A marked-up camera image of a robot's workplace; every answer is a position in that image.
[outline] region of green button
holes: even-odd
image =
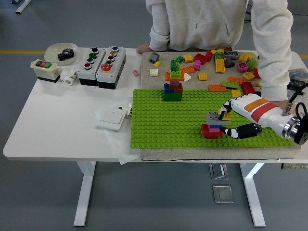
[[[49,68],[49,67],[51,67],[51,65],[52,65],[52,63],[47,62],[47,63],[44,65],[44,67],[45,67],[45,68]]]

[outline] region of black gear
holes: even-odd
[[[59,61],[64,61],[65,55],[63,53],[58,54],[58,59],[59,59]]]
[[[66,59],[71,59],[75,55],[73,49],[71,49],[71,48],[64,49],[62,51],[62,54],[64,54]]]

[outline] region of person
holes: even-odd
[[[248,0],[146,0],[153,17],[149,43],[138,53],[234,47],[242,34]],[[287,0],[253,0],[251,26],[259,55],[261,96],[287,104],[293,16]]]

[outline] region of white table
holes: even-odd
[[[77,58],[70,66],[60,69],[78,69],[83,66],[89,48],[79,48]],[[37,80],[26,104],[4,147],[10,160],[76,161],[84,174],[74,226],[84,226],[96,161],[118,161],[104,132],[95,128],[94,112],[133,96],[141,87],[141,78],[133,75],[140,70],[141,55],[135,49],[126,49],[127,62],[116,90],[82,86],[77,80],[73,86],[63,82]],[[300,57],[293,53],[292,69],[305,68]],[[240,163],[252,217],[256,227],[265,222],[257,196],[253,175],[263,163],[307,163],[304,153],[289,160],[202,160],[186,162]]]

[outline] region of table leg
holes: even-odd
[[[96,162],[77,162],[77,164],[83,173],[83,180],[76,210],[74,226],[85,226]]]
[[[240,163],[246,194],[255,227],[265,227],[265,221],[253,178],[254,174],[256,174],[263,165],[263,163]]]

